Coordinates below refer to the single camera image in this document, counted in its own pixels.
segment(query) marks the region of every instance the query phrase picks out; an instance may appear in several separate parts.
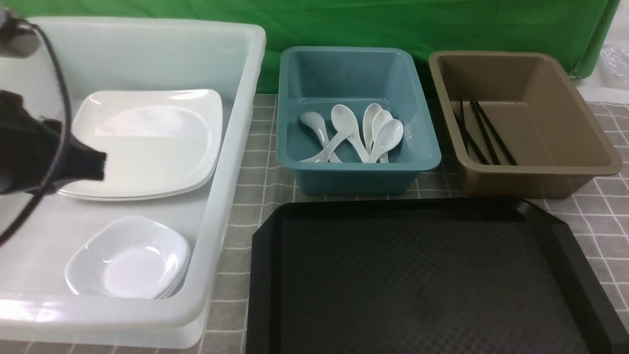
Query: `white plate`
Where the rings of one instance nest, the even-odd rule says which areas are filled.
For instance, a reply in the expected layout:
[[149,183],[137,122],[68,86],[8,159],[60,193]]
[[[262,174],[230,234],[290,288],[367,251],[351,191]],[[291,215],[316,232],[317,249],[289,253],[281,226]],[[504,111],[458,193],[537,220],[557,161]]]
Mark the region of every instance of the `white plate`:
[[78,196],[78,195],[71,195],[71,194],[66,194],[62,191],[59,191],[59,194],[63,194],[63,195],[67,195],[69,197],[74,197],[77,199],[83,199],[83,200],[91,200],[94,202],[130,202],[133,200],[150,200],[150,199],[157,199],[157,198],[166,198],[166,197],[172,197],[174,195],[179,195],[179,194],[183,194],[183,193],[188,193],[189,191],[193,191],[197,188],[202,187],[203,185],[205,185],[210,179],[212,178],[212,175],[209,175],[205,180],[202,180],[201,182],[199,182],[196,185],[190,186],[189,188],[185,188],[182,190],[177,190],[177,191],[173,191],[170,193],[161,193],[161,194],[154,194],[154,195],[144,195],[142,197],[126,197],[126,198],[105,198],[105,197],[89,197],[89,196]]
[[101,91],[72,124],[83,143],[107,152],[104,181],[78,181],[59,193],[91,200],[151,199],[208,181],[223,131],[220,95],[189,91]]
[[155,299],[178,278],[181,281],[189,257],[188,242],[179,233],[128,216],[112,222],[76,252],[65,268],[65,281],[79,295]]

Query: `white plastic bin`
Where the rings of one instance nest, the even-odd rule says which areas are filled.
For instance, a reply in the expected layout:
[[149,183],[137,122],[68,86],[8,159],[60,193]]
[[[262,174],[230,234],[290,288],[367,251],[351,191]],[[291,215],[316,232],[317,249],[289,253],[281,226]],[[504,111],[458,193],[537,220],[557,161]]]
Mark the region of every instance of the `white plastic bin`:
[[[32,18],[50,37],[74,105],[95,91],[215,89],[224,104],[214,178],[183,195],[143,202],[42,201],[0,248],[0,338],[186,348],[203,333],[206,301],[251,122],[265,47],[258,26],[195,20]],[[60,99],[48,57],[1,59],[2,88],[34,116],[56,117]],[[0,222],[21,195],[0,197]],[[73,295],[64,267],[95,232],[124,215],[167,225],[193,246],[182,288],[165,300]]]
[[[603,45],[614,45],[629,50],[629,0],[620,0]],[[602,55],[592,74],[577,83],[577,89],[586,101],[629,103],[629,86],[612,76]]]

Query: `power cord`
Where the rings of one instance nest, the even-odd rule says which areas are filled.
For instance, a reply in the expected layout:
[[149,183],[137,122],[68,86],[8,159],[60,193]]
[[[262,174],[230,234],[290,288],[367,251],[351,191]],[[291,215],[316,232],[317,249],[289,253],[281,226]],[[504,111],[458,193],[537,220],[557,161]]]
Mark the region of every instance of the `power cord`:
[[59,65],[57,55],[50,43],[50,40],[46,36],[46,33],[38,26],[32,23],[24,22],[20,24],[21,29],[23,30],[31,30],[37,33],[40,37],[40,40],[43,42],[48,55],[50,56],[50,60],[52,61],[52,66],[55,71],[55,76],[57,78],[57,84],[59,87],[59,91],[61,92],[61,99],[63,101],[64,106],[64,115],[65,122],[62,124],[61,134],[59,137],[59,145],[57,146],[57,151],[55,151],[55,155],[52,158],[52,162],[50,163],[50,168],[44,175],[42,182],[39,185],[39,188],[34,192],[33,197],[28,203],[24,206],[22,211],[18,214],[18,216],[13,220],[13,222],[4,230],[2,234],[0,234],[0,246],[2,246],[6,241],[8,241],[13,234],[24,224],[24,222],[28,219],[28,217],[33,213],[34,209],[39,205],[44,195],[46,195],[46,191],[50,188],[50,185],[54,181],[55,177],[61,171],[62,163],[67,155],[68,148],[70,146],[70,132],[72,125],[72,109],[70,106],[70,94],[68,94],[68,88],[65,84],[65,79],[63,72],[61,71],[61,65]]

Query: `white spoon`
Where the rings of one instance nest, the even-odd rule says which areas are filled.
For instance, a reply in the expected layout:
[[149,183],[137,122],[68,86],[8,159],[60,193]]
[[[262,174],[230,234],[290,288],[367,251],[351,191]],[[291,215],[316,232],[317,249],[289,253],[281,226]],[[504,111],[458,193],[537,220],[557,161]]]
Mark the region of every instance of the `white spoon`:
[[369,158],[369,154],[362,145],[360,131],[358,128],[358,120],[356,120],[356,116],[353,114],[352,110],[343,105],[336,105],[332,107],[331,115],[332,125],[337,132],[347,130],[352,133],[352,136],[347,140],[352,146],[354,146],[360,160],[362,162],[366,162]]
[[365,148],[367,149],[368,154],[371,154],[371,145],[374,143],[374,135],[371,131],[371,126],[374,123],[376,114],[381,110],[381,105],[372,103],[367,106],[365,114],[362,116],[362,136],[365,140]]
[[[374,134],[374,141],[376,141],[378,133],[380,132],[380,129],[384,126],[384,124],[386,124],[387,122],[390,122],[391,120],[393,120],[393,116],[391,115],[391,112],[389,111],[382,110],[376,113],[376,116],[374,117],[374,123],[371,126],[371,131]],[[388,163],[389,155],[383,154],[380,157],[380,162],[383,164]]]
[[[308,128],[312,129],[312,131],[316,134],[317,139],[319,139],[321,147],[325,147],[330,143],[330,140],[328,139],[328,132],[325,129],[325,120],[319,113],[306,112],[299,117],[299,121]],[[332,152],[332,155],[330,155],[330,162],[340,163],[343,161],[341,161],[341,159]]]
[[314,155],[313,157],[311,157],[309,159],[301,160],[301,162],[303,162],[303,163],[326,163],[326,162],[328,162],[328,160],[330,159],[330,156],[332,155],[332,152],[334,152],[334,150],[336,150],[337,147],[345,139],[351,137],[352,135],[353,135],[353,133],[349,132],[348,130],[341,130],[341,131],[339,131],[336,135],[334,135],[332,140],[330,140],[330,143],[328,145],[326,145],[323,148],[323,150],[321,150],[321,152],[319,152],[317,155]]
[[374,150],[371,152],[371,156],[367,160],[367,163],[374,163],[378,160],[378,157],[393,150],[402,141],[404,136],[404,125],[397,119],[386,122],[374,142]]

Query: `green cloth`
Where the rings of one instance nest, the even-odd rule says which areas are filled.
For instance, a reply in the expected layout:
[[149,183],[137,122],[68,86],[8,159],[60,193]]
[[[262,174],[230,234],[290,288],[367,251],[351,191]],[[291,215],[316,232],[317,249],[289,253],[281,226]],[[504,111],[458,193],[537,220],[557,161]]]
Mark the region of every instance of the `green cloth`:
[[258,92],[277,92],[295,45],[543,52],[586,77],[620,0],[5,0],[23,16],[134,16],[255,23],[267,33]]

